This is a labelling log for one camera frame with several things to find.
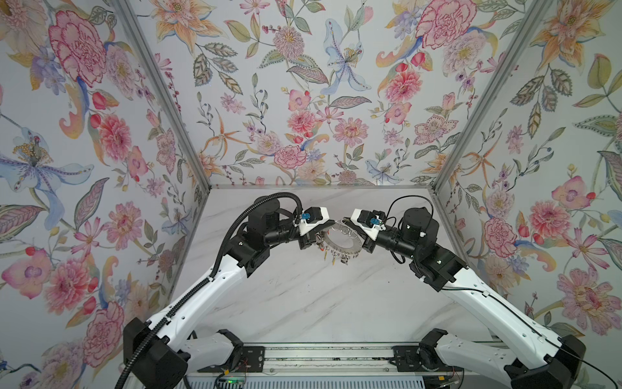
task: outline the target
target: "green leaf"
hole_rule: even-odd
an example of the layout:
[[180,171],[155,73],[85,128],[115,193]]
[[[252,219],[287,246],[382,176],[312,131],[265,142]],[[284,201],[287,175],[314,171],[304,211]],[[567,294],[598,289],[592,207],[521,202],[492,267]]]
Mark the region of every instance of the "green leaf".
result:
[[242,161],[242,160],[244,159],[244,156],[246,155],[246,152],[247,152],[247,151],[248,151],[248,150],[242,150],[242,151],[240,151],[239,153],[235,154],[235,161],[236,161],[236,162],[238,162],[238,161]]
[[510,25],[507,26],[506,29],[503,31],[499,39],[503,38],[504,36],[508,34],[512,34],[516,32],[518,30],[518,27],[521,25],[521,23],[522,23],[522,19],[518,19],[517,21],[510,23]]
[[283,57],[283,55],[279,53],[277,50],[270,50],[266,54],[264,59],[261,60],[261,64],[259,65],[259,68],[270,66],[273,63],[283,62],[284,60],[285,60],[285,57]]
[[302,32],[306,32],[307,34],[311,34],[311,30],[309,29],[309,24],[307,23],[307,21],[303,18],[296,17],[294,18],[294,23],[296,24],[296,27],[298,27],[298,30],[302,31]]
[[595,54],[587,75],[587,85],[592,89],[604,88],[611,75],[611,61],[603,54]]
[[148,240],[153,240],[154,239],[154,229],[153,229],[153,227],[151,227],[151,224],[149,224],[149,222],[147,220],[145,220],[144,230],[145,230],[145,237]]
[[248,29],[238,21],[225,21],[227,27],[233,34],[233,37],[240,42],[248,42],[251,40],[251,33],[248,32]]
[[588,108],[590,106],[598,104],[605,97],[606,97],[605,95],[600,95],[598,93],[595,93],[594,95],[589,95],[587,97],[584,97],[578,103],[573,104],[573,106],[576,106],[578,108]]
[[600,115],[573,123],[575,127],[580,129],[589,129],[602,136],[616,136],[618,130],[616,128],[617,117],[613,115]]

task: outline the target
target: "black wire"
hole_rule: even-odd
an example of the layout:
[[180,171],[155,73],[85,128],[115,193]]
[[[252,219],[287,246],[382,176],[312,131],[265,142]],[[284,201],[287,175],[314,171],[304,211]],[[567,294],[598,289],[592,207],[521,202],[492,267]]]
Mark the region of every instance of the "black wire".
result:
[[[442,291],[474,291],[474,292],[479,292],[479,293],[484,293],[484,291],[480,291],[479,289],[473,289],[473,288],[443,288],[441,289]],[[498,298],[494,297],[492,294],[489,294],[487,297],[492,297],[495,301],[497,301],[499,304],[501,304],[505,309],[509,310],[514,316],[516,316],[520,321],[523,322],[523,324],[525,324],[525,326],[528,326],[528,328],[530,328],[530,330],[532,330],[536,335],[538,336],[543,336],[540,332],[536,331],[535,328],[533,328],[532,326],[529,325],[529,323],[527,323],[525,320],[523,320],[523,318],[517,314],[516,312],[514,312],[510,307],[508,307],[507,305],[505,305],[501,300],[499,300]],[[605,373],[604,371],[600,370],[598,367],[592,365],[590,362],[587,362],[579,357],[577,357],[576,355],[574,355],[573,353],[564,350],[563,348],[559,347],[558,345],[554,344],[553,342],[551,342],[549,339],[546,339],[548,344],[550,344],[551,346],[555,347],[556,349],[559,349],[563,352],[565,352],[568,355],[573,356],[574,358],[578,359],[579,361],[585,363],[586,365],[594,368],[597,372],[601,373],[602,375],[604,375],[605,377],[607,377],[609,379],[609,381],[613,382],[613,385],[615,386],[616,389],[618,388],[618,384],[614,381],[613,378],[611,378],[607,373]]]

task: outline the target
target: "flower stem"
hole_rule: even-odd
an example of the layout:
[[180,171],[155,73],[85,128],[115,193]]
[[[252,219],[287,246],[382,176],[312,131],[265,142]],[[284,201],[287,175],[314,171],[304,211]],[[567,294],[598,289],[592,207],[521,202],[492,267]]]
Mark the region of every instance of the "flower stem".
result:
[[556,302],[554,302],[553,304],[550,304],[550,305],[548,305],[548,306],[546,306],[546,307],[542,308],[540,311],[537,311],[537,312],[534,314],[534,319],[537,319],[537,318],[538,318],[538,316],[541,316],[541,315],[543,315],[543,314],[545,314],[545,313],[549,312],[549,311],[550,311],[550,310],[552,310],[552,309],[555,309],[555,308],[563,308],[563,307],[564,307],[564,303],[563,303],[561,300],[556,301]]
[[[41,205],[43,208],[45,208],[46,211],[48,211],[48,213],[50,212],[50,209],[48,208],[48,206],[41,200],[41,198],[37,195],[37,193],[35,192],[34,188],[30,188],[30,194],[32,196],[33,199],[35,199],[35,201],[37,203],[39,203],[39,205]],[[70,225],[69,223],[67,223],[64,219],[60,219],[60,222],[63,223],[63,225],[67,228],[69,228],[71,231],[76,232],[75,227],[73,227],[72,225]]]

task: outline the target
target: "marble surface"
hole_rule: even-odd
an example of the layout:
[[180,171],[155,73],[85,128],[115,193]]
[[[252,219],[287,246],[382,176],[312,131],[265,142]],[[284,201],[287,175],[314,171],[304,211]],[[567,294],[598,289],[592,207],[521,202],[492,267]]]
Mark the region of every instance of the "marble surface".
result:
[[[425,189],[293,189],[306,209],[327,207],[332,219],[354,208],[388,209],[403,195],[428,197]],[[199,223],[174,291],[176,298],[214,262],[233,220],[259,196],[275,189],[215,189]],[[398,201],[392,215],[425,200]],[[293,210],[295,203],[281,200]],[[452,249],[441,226],[438,243]],[[488,329],[451,299],[421,283],[388,251],[362,251],[346,266],[312,246],[281,245],[235,292],[223,298],[197,328],[199,336],[227,328],[245,342],[406,342],[442,328],[468,340],[490,340]]]

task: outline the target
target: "pink peony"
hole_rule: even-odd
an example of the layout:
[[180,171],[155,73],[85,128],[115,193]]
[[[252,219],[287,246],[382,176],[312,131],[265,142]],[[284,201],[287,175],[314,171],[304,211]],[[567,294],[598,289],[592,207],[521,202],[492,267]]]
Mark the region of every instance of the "pink peony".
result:
[[129,63],[128,55],[119,46],[108,45],[106,53],[106,75],[119,88],[121,94],[131,100],[136,83],[134,69]]
[[446,120],[443,116],[434,114],[427,120],[427,122],[417,124],[415,126],[415,133],[417,134],[417,137],[415,138],[414,143],[432,143],[436,139],[441,138],[443,135],[455,129],[457,125],[457,120]]
[[132,146],[125,119],[119,119],[116,115],[104,116],[100,124],[100,142],[106,154],[115,162],[125,159]]
[[432,0],[417,24],[415,37],[423,37],[422,47],[433,50],[448,45],[467,31],[476,13],[471,0]]
[[133,241],[142,236],[141,210],[134,206],[130,201],[116,205],[116,213],[110,212],[108,217],[112,222],[103,225],[103,229],[108,231],[108,241],[116,241],[117,251],[128,248],[128,241]]
[[147,163],[142,157],[142,152],[138,146],[134,146],[132,151],[128,154],[128,171],[129,175],[136,181],[139,181],[139,176],[149,171]]
[[412,104],[410,103],[396,103],[393,104],[392,107],[389,108],[387,113],[384,115],[385,123],[392,121],[395,124],[402,124],[404,119],[406,119],[406,114],[410,112]]
[[158,135],[155,139],[157,141],[157,156],[156,161],[166,166],[166,171],[171,174],[175,169],[175,162],[177,156],[175,155],[175,136],[173,131],[169,128],[165,134]]
[[360,119],[348,118],[347,122],[340,120],[340,123],[335,127],[335,135],[333,137],[338,142],[343,141],[353,148],[357,144],[363,143],[361,138],[367,138],[368,128],[367,124],[364,124]]
[[288,60],[295,60],[305,49],[300,32],[293,27],[283,27],[274,34],[272,40],[276,49]]
[[101,365],[113,353],[123,332],[123,308],[112,301],[106,309],[98,309],[86,328],[82,343],[84,362],[89,366]]
[[498,256],[507,258],[516,252],[516,234],[512,231],[512,226],[503,220],[493,217],[484,225],[486,242],[488,247]]
[[299,90],[291,90],[289,92],[289,110],[304,110],[311,102],[309,92],[302,93]]
[[613,290],[610,283],[596,284],[598,273],[588,268],[587,273],[581,269],[570,270],[570,277],[559,275],[557,289],[564,292],[562,299],[564,310],[562,315],[570,320],[577,320],[582,329],[587,328],[590,319],[592,331],[598,335],[607,335],[607,331],[615,327],[620,329],[620,315],[615,311],[622,309],[622,300],[609,296]]
[[410,100],[421,89],[422,83],[419,73],[414,70],[400,72],[389,82],[386,97],[391,103]]
[[56,24],[48,33],[65,73],[74,81],[80,77],[89,87],[101,82],[106,72],[106,51],[91,22],[73,11],[58,11]]
[[529,221],[534,231],[545,238],[561,237],[570,228],[570,214],[552,200],[537,201],[531,207]]
[[587,186],[581,176],[575,176],[564,185],[558,186],[551,195],[567,209],[581,209],[590,206],[590,199],[586,197]]
[[45,289],[48,312],[57,315],[66,309],[71,311],[84,298],[91,277],[86,262],[70,258],[60,263],[50,276],[50,284]]
[[30,258],[18,260],[2,272],[2,279],[19,294],[33,299],[41,294],[47,282],[52,264],[44,249],[37,250]]
[[486,199],[486,208],[492,217],[506,219],[514,205],[514,195],[497,189]]
[[287,126],[299,134],[304,134],[315,126],[315,116],[311,111],[296,111],[287,120]]
[[300,146],[287,146],[274,153],[274,163],[284,169],[293,169],[301,166],[307,160],[307,152],[301,151]]

